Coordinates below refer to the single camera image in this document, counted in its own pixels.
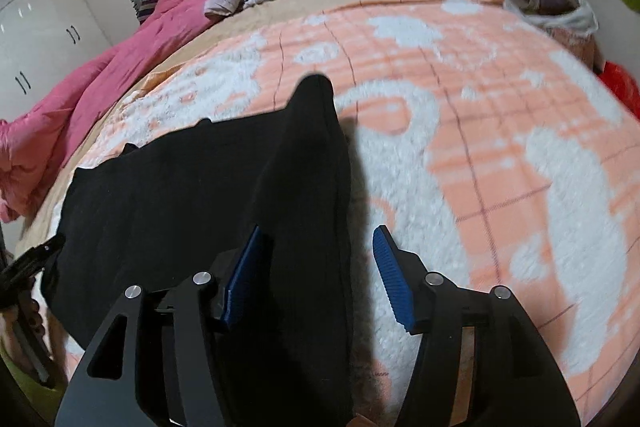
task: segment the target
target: beige bed sheet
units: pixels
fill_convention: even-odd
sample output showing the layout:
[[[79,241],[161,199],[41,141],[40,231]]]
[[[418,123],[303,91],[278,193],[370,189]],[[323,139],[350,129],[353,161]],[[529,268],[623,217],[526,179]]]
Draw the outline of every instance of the beige bed sheet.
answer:
[[[275,0],[260,6],[249,8],[239,14],[233,15],[221,23],[205,31],[202,35],[193,39],[189,44],[176,51],[171,57],[165,60],[149,74],[161,73],[172,68],[177,68],[180,64],[208,51],[218,42],[237,35],[257,30],[274,23],[285,22],[306,15],[311,15],[322,10],[329,10],[345,4],[363,0]],[[111,110],[99,120],[91,132],[84,139],[82,145],[76,153],[71,156],[68,164],[60,172],[55,184],[51,187],[49,194],[44,200],[36,216],[27,219],[22,230],[22,236],[18,241],[16,253],[20,255],[31,247],[44,242],[49,234],[49,223],[55,206],[64,198],[69,178],[73,175],[76,166],[84,154],[91,148],[97,139],[104,122],[109,115],[122,104],[128,94],[137,89],[145,81],[142,78],[135,84],[129,92],[111,108]]]

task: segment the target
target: white wardrobe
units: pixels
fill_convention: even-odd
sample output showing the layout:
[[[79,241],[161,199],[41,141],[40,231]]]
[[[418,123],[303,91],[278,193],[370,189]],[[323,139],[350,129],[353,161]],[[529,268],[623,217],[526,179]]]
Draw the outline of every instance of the white wardrobe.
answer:
[[[0,119],[30,110],[109,45],[84,0],[0,0]]]

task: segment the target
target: bed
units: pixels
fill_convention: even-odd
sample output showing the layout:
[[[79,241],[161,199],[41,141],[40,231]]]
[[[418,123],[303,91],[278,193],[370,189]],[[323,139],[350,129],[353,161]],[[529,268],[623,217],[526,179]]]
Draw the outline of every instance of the bed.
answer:
[[[556,356],[582,423],[616,425],[638,382],[640,126],[570,54],[501,3],[275,0],[222,21],[92,128],[18,251],[54,233],[76,168],[205,116],[282,107],[301,76],[322,71],[338,116],[358,122],[351,153],[368,184],[352,205],[365,206],[372,221],[351,226],[369,233],[373,221],[386,222],[401,248],[459,285],[513,288]],[[220,64],[240,71],[238,53],[253,57],[251,73],[215,87],[224,84]],[[175,110],[156,112],[160,101]],[[377,168],[380,150],[398,165]],[[385,188],[398,171],[411,172],[412,182]],[[382,427],[398,413],[417,339],[394,320],[367,233],[352,237],[352,391],[356,412]],[[372,329],[383,333],[372,337]],[[53,321],[49,334],[71,373],[82,350]]]

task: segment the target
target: pink quilt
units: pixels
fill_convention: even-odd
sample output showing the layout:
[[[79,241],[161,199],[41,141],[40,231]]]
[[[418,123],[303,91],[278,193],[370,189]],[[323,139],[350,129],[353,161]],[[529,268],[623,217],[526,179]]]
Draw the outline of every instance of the pink quilt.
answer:
[[[33,214],[91,127],[167,57],[219,22],[205,0],[159,0],[129,39],[69,74],[28,113],[0,120],[0,219]]]

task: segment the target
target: bed sheet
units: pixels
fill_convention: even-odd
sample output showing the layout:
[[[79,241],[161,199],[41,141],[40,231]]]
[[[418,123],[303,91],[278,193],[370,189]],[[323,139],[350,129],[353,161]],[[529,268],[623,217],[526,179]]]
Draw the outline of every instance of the bed sheet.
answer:
[[[458,285],[514,290],[586,424],[640,346],[640,126],[501,1],[360,2],[225,39],[148,76],[78,166],[204,117],[275,110],[325,73],[350,136],[356,411],[393,424],[419,343],[372,261],[386,223]]]

